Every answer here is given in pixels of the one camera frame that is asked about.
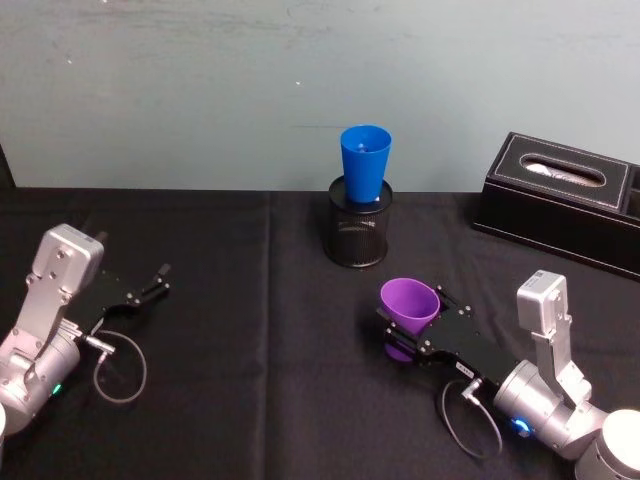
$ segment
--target leather tissue box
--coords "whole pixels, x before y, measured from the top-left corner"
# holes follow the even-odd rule
[[[474,227],[640,280],[639,168],[510,133]]]

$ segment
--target black mesh pen holder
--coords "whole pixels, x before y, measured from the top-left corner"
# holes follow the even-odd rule
[[[329,187],[330,213],[325,250],[331,260],[352,268],[366,268],[387,254],[387,226],[393,191],[383,182],[377,201],[354,203],[346,195],[344,177]]]

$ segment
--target cable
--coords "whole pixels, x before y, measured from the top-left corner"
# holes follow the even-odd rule
[[[104,333],[107,335],[112,335],[114,337],[121,338],[123,340],[126,340],[133,346],[136,352],[138,352],[138,355],[140,356],[140,362],[142,363],[142,381],[140,382],[140,388],[138,389],[138,391],[127,398],[114,398],[104,393],[102,388],[100,388],[100,384],[98,382],[98,373],[100,372],[100,367],[102,366],[105,358],[107,357],[106,352],[104,352],[100,356],[100,359],[98,360],[98,364],[96,365],[96,368],[93,370],[93,386],[96,388],[96,391],[98,392],[98,394],[100,394],[100,396],[105,400],[107,400],[108,402],[115,403],[118,405],[133,402],[136,398],[138,398],[142,394],[144,387],[147,385],[147,360],[144,358],[144,353],[142,353],[142,349],[138,346],[136,342],[131,340],[126,335],[123,335],[122,333],[114,332],[111,330],[100,330],[97,333]]]
[[[467,448],[458,438],[458,435],[456,435],[456,432],[454,431],[453,427],[451,426],[451,422],[449,421],[449,417],[447,416],[447,408],[445,405],[445,401],[447,398],[447,391],[449,390],[449,388],[456,384],[456,383],[465,383],[462,380],[452,380],[449,383],[447,383],[447,385],[444,387],[444,389],[442,390],[442,394],[440,395],[440,406],[442,409],[442,418],[444,420],[444,423],[447,427],[447,430],[449,430],[449,433],[451,434],[451,436],[453,437],[453,439],[455,440],[455,442],[458,444],[458,446],[468,455],[471,455],[474,458],[480,459],[480,460],[486,460],[487,458],[492,457],[493,455],[484,455],[478,452],[474,452],[473,450],[471,450],[470,448]],[[489,420],[489,422],[491,423],[491,426],[493,427],[493,431],[496,434],[496,438],[498,439],[498,451],[494,454],[494,455],[500,455],[502,453],[502,435],[500,434],[500,430],[498,429],[498,425],[496,425],[495,420],[493,419],[493,417],[491,416],[491,414],[489,413],[489,411],[484,407],[484,405],[482,405],[475,397],[472,397],[474,400],[476,400],[475,402],[472,401],[472,403],[477,406],[482,413],[485,415],[485,417],[487,417],[487,419]]]

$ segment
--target metal bracket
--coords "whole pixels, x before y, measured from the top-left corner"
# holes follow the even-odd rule
[[[562,275],[538,270],[517,295],[520,326],[536,344],[542,379],[573,408],[591,398],[591,384],[571,360],[567,281]]]
[[[58,331],[73,296],[95,274],[104,247],[69,225],[47,231],[27,275],[27,296],[15,327],[0,346],[0,361],[18,351],[34,361]]]

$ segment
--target connector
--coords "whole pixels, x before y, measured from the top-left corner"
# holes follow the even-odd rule
[[[469,384],[469,386],[468,386],[467,388],[465,388],[465,389],[462,391],[462,397],[463,397],[465,400],[467,400],[467,401],[469,401],[469,402],[473,403],[476,407],[477,407],[478,405],[480,405],[480,400],[478,400],[478,399],[474,396],[474,393],[475,393],[475,391],[476,391],[476,390],[478,390],[478,388],[480,388],[480,385],[482,385],[482,380],[481,380],[481,379],[479,379],[479,378],[476,378],[473,382],[471,382],[471,383]]]
[[[94,337],[92,335],[83,335],[82,339],[88,345],[91,345],[93,348],[101,350],[102,352],[104,352],[107,355],[111,355],[116,351],[115,347],[112,347],[108,343],[105,343],[102,340],[100,340],[99,338],[96,338],[96,337]]]

